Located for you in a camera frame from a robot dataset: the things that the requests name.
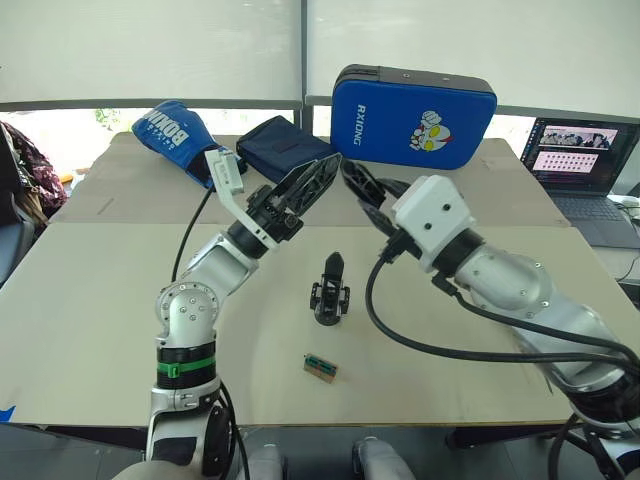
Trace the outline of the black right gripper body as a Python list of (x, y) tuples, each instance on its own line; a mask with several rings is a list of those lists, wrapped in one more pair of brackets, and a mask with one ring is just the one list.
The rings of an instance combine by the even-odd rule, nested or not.
[[(381, 178), (378, 183), (386, 193), (389, 193), (395, 199), (399, 199), (409, 188), (407, 182), (390, 178)], [(384, 258), (396, 259), (405, 252), (415, 259), (421, 258), (421, 250), (412, 237), (402, 228), (394, 227), (389, 218), (385, 220), (385, 226), (381, 227), (380, 230), (388, 237), (383, 253)]]

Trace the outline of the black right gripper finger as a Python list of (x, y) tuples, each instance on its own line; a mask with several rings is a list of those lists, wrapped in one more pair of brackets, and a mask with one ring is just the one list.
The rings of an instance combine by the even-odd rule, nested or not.
[(374, 205), (359, 199), (358, 204), (360, 205), (363, 212), (366, 214), (371, 223), (384, 235), (387, 237), (392, 237), (397, 228), (394, 226), (389, 217), (376, 208)]
[(340, 169), (345, 185), (360, 200), (374, 207), (380, 207), (384, 203), (384, 187), (363, 164), (343, 159)]

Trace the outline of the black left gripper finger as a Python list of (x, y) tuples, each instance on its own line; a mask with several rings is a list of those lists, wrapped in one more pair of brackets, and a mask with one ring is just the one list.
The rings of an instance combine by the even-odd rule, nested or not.
[(274, 188), (276, 203), (314, 203), (332, 185), (342, 156), (335, 153), (291, 170)]
[(341, 160), (340, 154), (333, 154), (293, 169), (290, 173), (293, 183), (285, 195), (287, 209), (298, 217), (309, 210), (332, 185)]

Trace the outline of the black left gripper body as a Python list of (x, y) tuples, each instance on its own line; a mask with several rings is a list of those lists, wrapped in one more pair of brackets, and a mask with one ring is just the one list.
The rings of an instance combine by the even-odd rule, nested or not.
[(248, 215), (276, 242), (291, 240), (303, 227), (298, 192), (259, 187), (247, 199)]

